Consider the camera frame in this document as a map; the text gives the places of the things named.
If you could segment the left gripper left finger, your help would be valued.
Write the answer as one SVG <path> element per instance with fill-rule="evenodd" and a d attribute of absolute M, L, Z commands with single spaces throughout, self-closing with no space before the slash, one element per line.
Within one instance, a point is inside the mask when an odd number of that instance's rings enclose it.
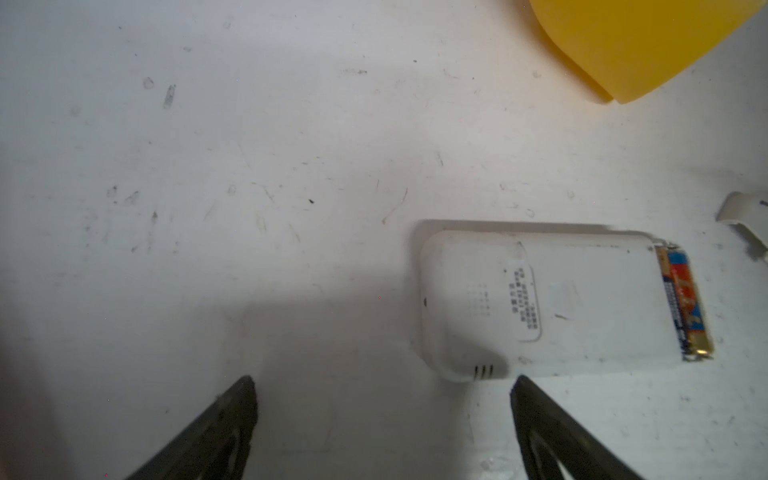
<path fill-rule="evenodd" d="M 255 383 L 243 376 L 130 477 L 238 480 L 257 421 Z"/>

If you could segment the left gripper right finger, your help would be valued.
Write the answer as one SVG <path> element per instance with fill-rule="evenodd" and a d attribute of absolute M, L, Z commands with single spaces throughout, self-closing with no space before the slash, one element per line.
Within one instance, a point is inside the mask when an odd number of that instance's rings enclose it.
<path fill-rule="evenodd" d="M 510 392 L 516 437 L 530 479 L 638 479 L 640 476 L 530 378 Z"/>

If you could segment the grey white remote control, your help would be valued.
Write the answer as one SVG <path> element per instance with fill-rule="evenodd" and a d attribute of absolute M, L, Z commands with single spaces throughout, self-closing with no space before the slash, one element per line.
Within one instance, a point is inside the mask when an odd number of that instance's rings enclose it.
<path fill-rule="evenodd" d="M 649 236 L 444 230 L 419 256 L 422 351 L 454 382 L 673 368 Z"/>

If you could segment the white battery cover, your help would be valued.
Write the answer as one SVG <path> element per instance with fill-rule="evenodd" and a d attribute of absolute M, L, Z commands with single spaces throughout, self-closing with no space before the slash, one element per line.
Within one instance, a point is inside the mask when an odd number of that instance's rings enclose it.
<path fill-rule="evenodd" d="M 742 227 L 764 248 L 767 248 L 766 194 L 731 192 L 718 211 L 716 221 Z"/>

